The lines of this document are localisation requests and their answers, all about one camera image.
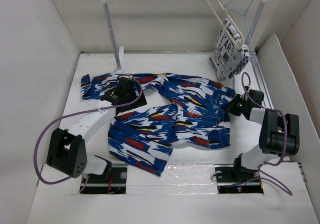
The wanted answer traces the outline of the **blue red white patterned trousers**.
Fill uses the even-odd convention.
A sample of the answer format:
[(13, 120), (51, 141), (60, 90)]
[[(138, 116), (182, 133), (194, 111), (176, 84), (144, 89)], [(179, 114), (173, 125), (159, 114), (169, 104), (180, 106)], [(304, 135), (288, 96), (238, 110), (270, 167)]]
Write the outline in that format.
[(213, 150), (230, 146), (230, 117), (223, 107), (235, 97), (234, 89), (173, 73), (134, 74), (134, 78), (168, 104), (117, 114), (108, 131), (111, 156), (161, 176), (176, 146), (191, 143)]

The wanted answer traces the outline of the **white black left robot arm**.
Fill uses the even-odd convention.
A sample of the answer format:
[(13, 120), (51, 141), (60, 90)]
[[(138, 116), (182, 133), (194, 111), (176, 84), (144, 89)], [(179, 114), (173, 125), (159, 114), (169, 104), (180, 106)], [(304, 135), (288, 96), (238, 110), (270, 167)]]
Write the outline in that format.
[(111, 178), (112, 163), (97, 155), (88, 156), (86, 144), (120, 111), (146, 104), (143, 88), (133, 77), (118, 79), (114, 90), (100, 96), (96, 107), (66, 129), (57, 128), (51, 134), (46, 163), (48, 166), (77, 178), (94, 175), (100, 182)]

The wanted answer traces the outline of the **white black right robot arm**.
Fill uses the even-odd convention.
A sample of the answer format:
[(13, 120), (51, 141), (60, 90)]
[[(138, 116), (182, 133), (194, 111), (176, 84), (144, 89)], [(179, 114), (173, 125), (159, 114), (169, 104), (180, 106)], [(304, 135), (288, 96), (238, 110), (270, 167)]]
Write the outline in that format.
[(223, 177), (230, 182), (242, 182), (254, 178), (259, 167), (278, 157), (294, 156), (299, 150), (299, 117), (282, 115), (276, 110), (262, 107), (264, 93), (248, 86), (242, 95), (237, 94), (223, 109), (234, 116), (243, 115), (247, 120), (261, 125), (258, 144), (241, 153), (233, 167)]

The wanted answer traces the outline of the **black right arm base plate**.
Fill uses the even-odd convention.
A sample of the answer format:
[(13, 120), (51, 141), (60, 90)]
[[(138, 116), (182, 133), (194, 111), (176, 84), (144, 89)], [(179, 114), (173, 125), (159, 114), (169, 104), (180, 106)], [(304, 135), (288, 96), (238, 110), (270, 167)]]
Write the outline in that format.
[(212, 181), (218, 194), (263, 194), (259, 173), (236, 169), (233, 164), (215, 164)]

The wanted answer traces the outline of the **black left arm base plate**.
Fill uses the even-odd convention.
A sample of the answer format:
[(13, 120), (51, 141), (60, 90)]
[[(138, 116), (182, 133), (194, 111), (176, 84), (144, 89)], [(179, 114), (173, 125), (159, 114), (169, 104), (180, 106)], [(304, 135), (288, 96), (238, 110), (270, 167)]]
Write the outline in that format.
[(109, 178), (90, 174), (87, 178), (81, 179), (81, 194), (125, 194), (128, 166), (115, 164), (112, 166)]

